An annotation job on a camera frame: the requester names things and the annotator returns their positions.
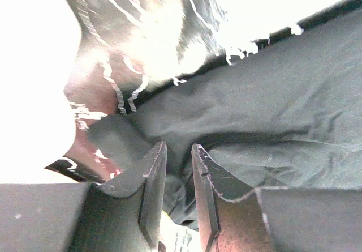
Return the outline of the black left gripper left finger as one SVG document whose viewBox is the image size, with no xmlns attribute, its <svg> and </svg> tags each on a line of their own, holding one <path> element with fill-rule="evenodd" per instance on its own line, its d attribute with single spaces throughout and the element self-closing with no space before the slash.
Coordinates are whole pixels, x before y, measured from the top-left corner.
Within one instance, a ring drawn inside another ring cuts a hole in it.
<svg viewBox="0 0 362 252">
<path fill-rule="evenodd" d="M 158 142 L 124 173 L 91 185 L 68 251 L 157 251 L 167 162 Z"/>
</svg>

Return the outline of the black daisy print t-shirt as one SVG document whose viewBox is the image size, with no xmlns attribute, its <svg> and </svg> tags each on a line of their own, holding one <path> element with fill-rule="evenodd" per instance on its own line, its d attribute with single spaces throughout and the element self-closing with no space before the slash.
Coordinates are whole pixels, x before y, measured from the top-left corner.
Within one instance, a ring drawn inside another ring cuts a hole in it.
<svg viewBox="0 0 362 252">
<path fill-rule="evenodd" d="M 299 36 L 255 55 L 207 64 L 126 116 L 93 124 L 89 140 L 121 169 L 167 144 L 163 209 L 197 229 L 191 148 L 252 187 L 361 187 L 361 0 L 300 22 Z"/>
</svg>

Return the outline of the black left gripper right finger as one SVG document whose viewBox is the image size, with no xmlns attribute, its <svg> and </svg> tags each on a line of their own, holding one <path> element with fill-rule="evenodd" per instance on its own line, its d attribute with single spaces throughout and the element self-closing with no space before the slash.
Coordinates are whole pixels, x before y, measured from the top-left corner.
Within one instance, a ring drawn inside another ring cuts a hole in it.
<svg viewBox="0 0 362 252">
<path fill-rule="evenodd" d="M 257 194 L 192 146 L 193 183 L 203 251 L 274 251 Z"/>
</svg>

